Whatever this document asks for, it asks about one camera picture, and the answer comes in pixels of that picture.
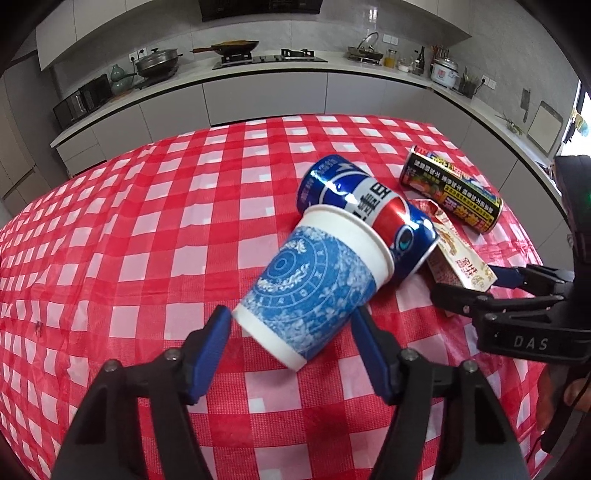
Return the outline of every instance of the cutting board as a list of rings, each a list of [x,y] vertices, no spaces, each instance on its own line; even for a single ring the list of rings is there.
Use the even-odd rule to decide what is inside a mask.
[[[562,131],[564,119],[546,102],[541,102],[527,138],[546,156],[550,154],[552,146]]]

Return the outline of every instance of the cleaver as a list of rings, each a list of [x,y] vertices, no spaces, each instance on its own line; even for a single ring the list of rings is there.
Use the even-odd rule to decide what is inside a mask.
[[[521,93],[521,108],[525,110],[525,115],[523,116],[523,123],[527,122],[527,114],[530,111],[530,97],[531,97],[531,90],[523,89]]]

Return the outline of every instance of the black and yellow can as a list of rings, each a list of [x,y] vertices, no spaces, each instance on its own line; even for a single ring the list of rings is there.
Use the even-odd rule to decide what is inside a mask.
[[[503,199],[433,152],[414,146],[400,182],[435,200],[480,233],[490,232],[503,211]]]

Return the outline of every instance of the metal bolt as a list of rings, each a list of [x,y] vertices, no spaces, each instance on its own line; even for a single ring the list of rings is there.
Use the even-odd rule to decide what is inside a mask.
[[[178,360],[179,358],[181,358],[181,350],[179,350],[178,348],[169,348],[164,352],[164,358],[169,362]]]
[[[474,373],[474,372],[478,372],[478,364],[474,361],[474,360],[466,360],[463,363],[464,366],[464,370],[466,370],[469,373]]]
[[[402,358],[408,362],[415,361],[418,358],[418,352],[414,348],[405,348],[402,350]]]
[[[107,363],[105,363],[103,370],[105,370],[105,372],[114,372],[118,368],[119,362],[117,360],[109,360]]]

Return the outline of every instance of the tablecloth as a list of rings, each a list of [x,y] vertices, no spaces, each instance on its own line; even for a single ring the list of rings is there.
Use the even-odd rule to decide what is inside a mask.
[[[298,222],[298,182],[315,161],[339,153],[412,199],[418,195],[397,178],[413,144],[488,185],[431,125],[302,115],[146,145],[27,206],[0,232],[0,429],[34,477],[49,476],[107,359],[150,361],[202,327],[217,304],[237,305]],[[488,235],[454,222],[489,263],[540,263],[508,206]],[[432,361],[475,359],[529,453],[541,365],[479,352],[469,319],[433,307],[432,283],[422,270],[398,290],[384,287],[370,303],[376,323]],[[148,404],[139,405],[148,468],[161,478]],[[433,474],[442,413],[434,402],[424,480]],[[348,327],[295,374],[234,325],[207,396],[190,408],[220,480],[367,478],[391,416],[373,395]],[[536,453],[532,471],[544,455]]]

